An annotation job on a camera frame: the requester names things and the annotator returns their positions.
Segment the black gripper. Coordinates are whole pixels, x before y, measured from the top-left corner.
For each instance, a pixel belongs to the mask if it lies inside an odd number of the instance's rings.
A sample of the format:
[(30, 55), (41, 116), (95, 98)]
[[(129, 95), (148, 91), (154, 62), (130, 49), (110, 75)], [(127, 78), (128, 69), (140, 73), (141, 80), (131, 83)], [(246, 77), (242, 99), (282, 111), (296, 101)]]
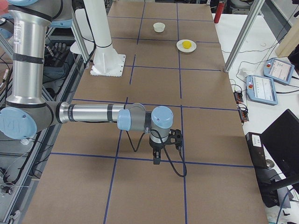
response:
[(165, 147), (164, 143), (156, 143), (149, 141), (150, 146), (153, 149), (153, 164), (159, 165), (161, 162), (161, 150)]

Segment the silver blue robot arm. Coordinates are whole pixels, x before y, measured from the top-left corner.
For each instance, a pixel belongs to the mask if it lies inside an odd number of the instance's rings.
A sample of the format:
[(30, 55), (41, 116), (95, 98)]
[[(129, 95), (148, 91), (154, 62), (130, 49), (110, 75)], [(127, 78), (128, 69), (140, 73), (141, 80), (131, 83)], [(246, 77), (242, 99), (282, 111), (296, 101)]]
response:
[(146, 111), (142, 104), (69, 104), (42, 98), (46, 29), (53, 21), (72, 23), (69, 0), (11, 0), (14, 19), (13, 86), (0, 112), (0, 130), (9, 138), (25, 139), (67, 122), (116, 123), (125, 131), (149, 133), (153, 163), (170, 144), (173, 113), (166, 106)]

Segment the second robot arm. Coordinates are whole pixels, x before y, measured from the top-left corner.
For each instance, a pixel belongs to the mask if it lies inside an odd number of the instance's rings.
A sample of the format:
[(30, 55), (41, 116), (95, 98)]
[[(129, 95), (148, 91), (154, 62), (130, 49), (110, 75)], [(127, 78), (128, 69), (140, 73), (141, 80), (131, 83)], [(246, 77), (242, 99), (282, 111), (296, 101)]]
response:
[(71, 0), (2, 0), (0, 12), (14, 20), (14, 45), (43, 46), (49, 26), (72, 25)]

